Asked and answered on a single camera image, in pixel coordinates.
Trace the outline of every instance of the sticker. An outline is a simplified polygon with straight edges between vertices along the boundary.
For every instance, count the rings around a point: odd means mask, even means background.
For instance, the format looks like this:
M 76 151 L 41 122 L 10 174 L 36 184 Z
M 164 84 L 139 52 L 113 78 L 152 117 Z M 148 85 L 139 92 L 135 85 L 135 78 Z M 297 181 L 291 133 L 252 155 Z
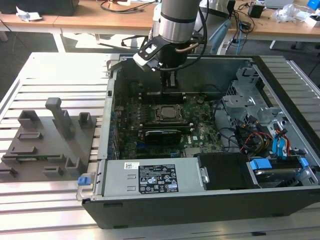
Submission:
M 139 162 L 125 162 L 124 169 L 138 169 L 139 165 Z
M 141 194 L 161 194 L 179 192 L 176 167 L 174 164 L 148 166 L 138 165 L 138 169 L 139 192 Z

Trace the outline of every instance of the connector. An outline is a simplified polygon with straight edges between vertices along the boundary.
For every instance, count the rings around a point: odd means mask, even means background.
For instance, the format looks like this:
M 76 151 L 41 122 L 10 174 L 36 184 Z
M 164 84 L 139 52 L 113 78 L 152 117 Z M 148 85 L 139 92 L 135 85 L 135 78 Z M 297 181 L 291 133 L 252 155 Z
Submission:
M 242 30 L 247 30 L 247 31 L 249 31 L 250 28 L 251 28 L 251 23 L 250 23 L 250 22 L 246 22 L 246 21 L 241 21 L 241 22 L 239 22 L 239 27 L 240 27 Z

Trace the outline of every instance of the blue cable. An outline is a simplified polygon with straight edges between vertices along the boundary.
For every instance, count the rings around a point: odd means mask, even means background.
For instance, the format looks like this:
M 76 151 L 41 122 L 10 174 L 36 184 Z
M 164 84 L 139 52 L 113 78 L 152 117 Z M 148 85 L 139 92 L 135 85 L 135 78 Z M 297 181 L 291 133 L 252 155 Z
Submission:
M 239 38 L 239 42 L 238 42 L 238 47 L 236 48 L 236 53 L 235 53 L 235 55 L 238 55 L 238 53 L 239 53 L 239 47 L 240 47 L 240 42 L 241 42 L 241 36 L 242 36 L 242 26 L 240 25 L 240 38 Z

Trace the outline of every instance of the blue latch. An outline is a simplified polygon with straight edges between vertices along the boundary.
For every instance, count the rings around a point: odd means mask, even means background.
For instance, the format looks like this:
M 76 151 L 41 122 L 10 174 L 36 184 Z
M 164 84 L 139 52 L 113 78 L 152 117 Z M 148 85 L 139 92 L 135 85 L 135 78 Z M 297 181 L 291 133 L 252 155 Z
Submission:
M 309 166 L 307 159 L 305 159 L 304 157 L 300 158 L 300 163 L 303 166 L 303 168 Z
M 267 158 L 256 158 L 250 162 L 252 170 L 257 169 L 272 169 L 269 159 Z
M 91 177 L 81 176 L 78 178 L 78 185 L 79 186 L 90 186 L 90 184 L 91 184 Z

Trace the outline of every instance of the white paper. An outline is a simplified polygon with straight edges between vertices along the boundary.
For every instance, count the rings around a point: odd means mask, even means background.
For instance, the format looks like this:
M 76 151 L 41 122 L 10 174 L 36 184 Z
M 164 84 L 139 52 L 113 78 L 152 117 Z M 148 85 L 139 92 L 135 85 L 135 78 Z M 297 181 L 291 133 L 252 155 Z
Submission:
M 311 15 L 311 13 L 308 13 L 308 12 L 305 12 L 305 11 L 300 11 L 298 12 L 294 18 L 295 19 L 298 19 L 298 20 L 301 20 L 301 21 L 304 21 L 307 19 L 307 17 L 309 17 Z
M 22 21 L 25 21 L 27 23 L 29 23 L 30 21 L 42 19 L 42 17 L 40 17 L 38 12 L 22 11 L 17 6 L 16 6 L 16 11 L 17 13 L 15 15 L 17 15 Z

